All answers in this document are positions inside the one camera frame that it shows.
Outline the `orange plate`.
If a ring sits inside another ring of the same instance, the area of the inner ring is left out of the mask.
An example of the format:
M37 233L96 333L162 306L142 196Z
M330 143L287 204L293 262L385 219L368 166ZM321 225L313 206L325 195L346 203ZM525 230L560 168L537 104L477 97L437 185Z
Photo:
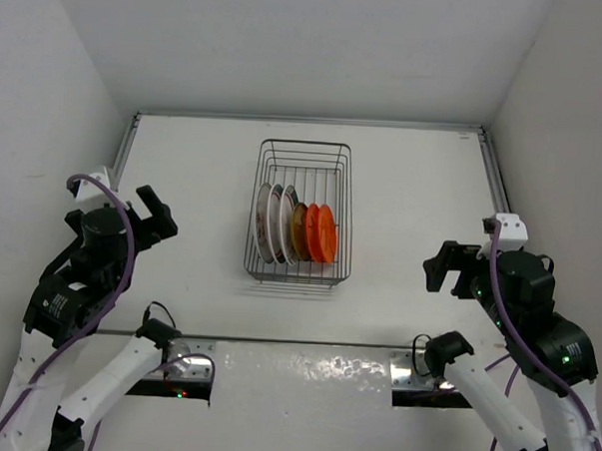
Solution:
M320 253L324 262L333 262L337 250L336 224L332 210L322 205L318 211L318 240Z
M309 256L314 262L322 262L323 256L321 253L320 241L318 238L318 214L319 207L317 204L311 203L306 210L305 214L305 240Z

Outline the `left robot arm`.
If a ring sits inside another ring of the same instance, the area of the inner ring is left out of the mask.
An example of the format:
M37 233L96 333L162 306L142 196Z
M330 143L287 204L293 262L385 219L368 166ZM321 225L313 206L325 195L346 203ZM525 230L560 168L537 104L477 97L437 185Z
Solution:
M93 451L106 413L148 373L160 369L174 323L146 316L125 348L70 396L64 389L91 335L131 285L138 254L178 233L170 208L149 185L137 194L142 219L108 187L85 175L68 180L77 195L96 186L106 203L65 222L77 235L43 271L23 316L21 349L0 405L0 451Z

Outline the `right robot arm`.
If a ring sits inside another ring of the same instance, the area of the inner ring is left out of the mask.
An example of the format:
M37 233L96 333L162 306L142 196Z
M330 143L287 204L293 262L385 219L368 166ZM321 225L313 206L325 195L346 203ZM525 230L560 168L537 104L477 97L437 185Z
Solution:
M510 250L485 258L478 247L450 240L423 263L430 292L440 291L448 272L458 272L453 296L475 299L486 311L535 397L541 429L494 384L461 333L445 332L426 342L429 375L456 388L503 451L602 451L593 344L581 327L555 311L553 267L547 256Z

